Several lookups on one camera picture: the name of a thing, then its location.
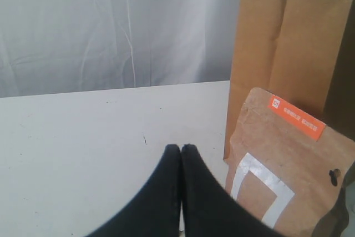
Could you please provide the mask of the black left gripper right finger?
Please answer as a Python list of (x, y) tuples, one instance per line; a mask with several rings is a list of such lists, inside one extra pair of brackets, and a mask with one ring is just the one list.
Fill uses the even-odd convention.
[(183, 146), (181, 162), (186, 236), (280, 236), (228, 195), (195, 145)]

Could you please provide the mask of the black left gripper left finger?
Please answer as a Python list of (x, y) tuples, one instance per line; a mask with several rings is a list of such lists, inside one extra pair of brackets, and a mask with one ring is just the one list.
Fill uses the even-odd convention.
[(180, 148), (168, 144), (135, 197), (89, 236), (179, 236), (181, 173)]

